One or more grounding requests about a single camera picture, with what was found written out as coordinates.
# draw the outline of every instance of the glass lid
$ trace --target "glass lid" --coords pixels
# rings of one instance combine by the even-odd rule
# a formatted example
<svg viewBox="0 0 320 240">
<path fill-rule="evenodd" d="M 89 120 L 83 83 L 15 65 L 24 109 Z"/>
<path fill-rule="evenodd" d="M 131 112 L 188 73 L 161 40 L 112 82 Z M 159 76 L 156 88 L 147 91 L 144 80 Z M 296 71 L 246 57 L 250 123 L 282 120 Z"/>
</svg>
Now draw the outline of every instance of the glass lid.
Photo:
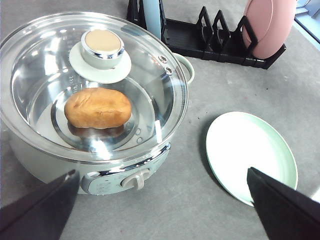
<svg viewBox="0 0 320 240">
<path fill-rule="evenodd" d="M 71 61 L 72 49 L 94 30 L 110 31 L 121 41 L 115 43 L 116 54 L 93 57 L 115 65 L 109 69 Z M 74 61 L 90 58 L 81 51 Z M 19 138 L 55 156 L 88 163 L 127 161 L 163 145 L 186 113 L 187 83 L 170 50 L 116 17 L 92 12 L 41 17 L 10 34 L 0 53 L 2 120 Z M 81 100 L 87 89 L 93 93 Z M 126 112 L 118 109 L 123 109 L 120 98 L 127 99 Z M 70 112 L 66 103 L 73 104 Z M 81 107 L 78 115 L 76 107 Z M 109 115 L 90 115 L 100 108 L 108 108 Z M 77 125 L 81 121 L 89 125 Z"/>
</svg>

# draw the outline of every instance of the plate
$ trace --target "plate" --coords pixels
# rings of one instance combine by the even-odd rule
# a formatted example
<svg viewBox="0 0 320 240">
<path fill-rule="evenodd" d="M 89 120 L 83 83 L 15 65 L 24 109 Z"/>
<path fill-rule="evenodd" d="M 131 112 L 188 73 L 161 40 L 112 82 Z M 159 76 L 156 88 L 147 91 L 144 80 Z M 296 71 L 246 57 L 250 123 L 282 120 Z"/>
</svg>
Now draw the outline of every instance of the plate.
<svg viewBox="0 0 320 240">
<path fill-rule="evenodd" d="M 81 42 L 74 45 L 69 54 L 69 61 L 72 68 L 84 79 L 101 84 L 113 84 L 123 80 L 131 70 L 131 59 L 124 51 L 119 64 L 115 67 L 102 70 L 88 64 L 81 56 Z"/>
<path fill-rule="evenodd" d="M 206 135 L 206 153 L 225 190 L 252 207 L 247 184 L 250 167 L 297 189 L 297 165 L 288 144 L 270 124 L 252 114 L 234 111 L 217 117 Z"/>
</svg>

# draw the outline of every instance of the white pot body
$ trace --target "white pot body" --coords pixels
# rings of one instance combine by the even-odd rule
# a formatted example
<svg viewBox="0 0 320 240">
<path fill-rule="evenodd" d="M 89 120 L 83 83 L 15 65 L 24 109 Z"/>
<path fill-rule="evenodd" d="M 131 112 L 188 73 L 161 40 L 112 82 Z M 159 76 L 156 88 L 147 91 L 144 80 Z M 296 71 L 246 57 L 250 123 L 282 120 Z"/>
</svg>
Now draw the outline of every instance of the white pot body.
<svg viewBox="0 0 320 240">
<path fill-rule="evenodd" d="M 35 176 L 42 182 L 49 183 L 54 179 L 60 177 L 61 175 L 74 169 L 79 171 L 80 174 L 81 187 L 79 188 L 78 193 L 89 193 L 93 195 L 114 194 L 131 188 L 122 187 L 121 182 L 126 177 L 144 169 L 149 170 L 149 174 L 146 179 L 149 178 L 163 164 L 170 150 L 170 143 L 163 143 L 161 147 L 163 148 L 165 146 L 168 146 L 167 149 L 146 164 L 140 165 L 139 167 L 135 167 L 130 170 L 126 170 L 121 173 L 113 173 L 106 176 L 90 178 L 90 173 L 106 172 L 114 168 L 117 169 L 120 167 L 120 163 L 86 164 L 70 161 L 69 159 L 50 155 L 30 146 L 11 131 L 9 132 L 9 143 L 16 158 L 20 161 L 20 163 L 33 176 Z M 155 151 L 153 151 L 153 153 L 148 155 L 146 154 L 140 158 L 126 161 L 125 163 L 122 163 L 124 166 L 121 166 L 121 168 L 141 163 L 146 159 L 154 156 L 154 154 L 157 154 L 157 152 L 159 152 L 159 150 L 161 150 L 162 148 L 156 149 Z"/>
</svg>

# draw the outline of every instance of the green plate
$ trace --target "green plate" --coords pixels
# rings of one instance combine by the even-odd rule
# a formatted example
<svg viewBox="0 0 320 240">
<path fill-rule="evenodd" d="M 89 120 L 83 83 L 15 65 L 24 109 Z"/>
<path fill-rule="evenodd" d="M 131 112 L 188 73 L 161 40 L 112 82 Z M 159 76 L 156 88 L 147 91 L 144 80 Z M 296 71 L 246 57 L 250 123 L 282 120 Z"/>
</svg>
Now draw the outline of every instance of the green plate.
<svg viewBox="0 0 320 240">
<path fill-rule="evenodd" d="M 235 198 L 253 206 L 248 168 L 297 189 L 298 170 L 284 138 L 261 118 L 233 111 L 217 117 L 206 135 L 206 153 L 220 184 Z"/>
</svg>

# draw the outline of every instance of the pot handle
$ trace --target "pot handle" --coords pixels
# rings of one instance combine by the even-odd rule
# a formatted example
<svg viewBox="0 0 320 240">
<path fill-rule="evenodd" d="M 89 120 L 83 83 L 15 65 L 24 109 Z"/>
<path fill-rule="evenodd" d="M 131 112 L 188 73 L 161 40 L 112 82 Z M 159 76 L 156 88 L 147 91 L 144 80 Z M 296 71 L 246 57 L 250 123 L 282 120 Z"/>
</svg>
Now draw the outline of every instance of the pot handle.
<svg viewBox="0 0 320 240">
<path fill-rule="evenodd" d="M 186 69 L 188 70 L 189 72 L 189 75 L 190 75 L 190 79 L 187 81 L 188 84 L 192 83 L 192 81 L 194 80 L 195 78 L 195 70 L 194 70 L 194 67 L 192 66 L 192 64 L 189 62 L 188 59 L 186 59 L 184 56 L 178 54 L 178 53 L 173 53 L 173 55 L 175 56 L 175 58 L 181 63 L 183 64 Z"/>
<path fill-rule="evenodd" d="M 132 188 L 135 187 L 137 190 L 142 189 L 145 186 L 145 174 L 150 172 L 149 169 L 142 169 L 137 171 L 136 173 L 127 176 L 121 183 L 124 188 Z"/>
</svg>

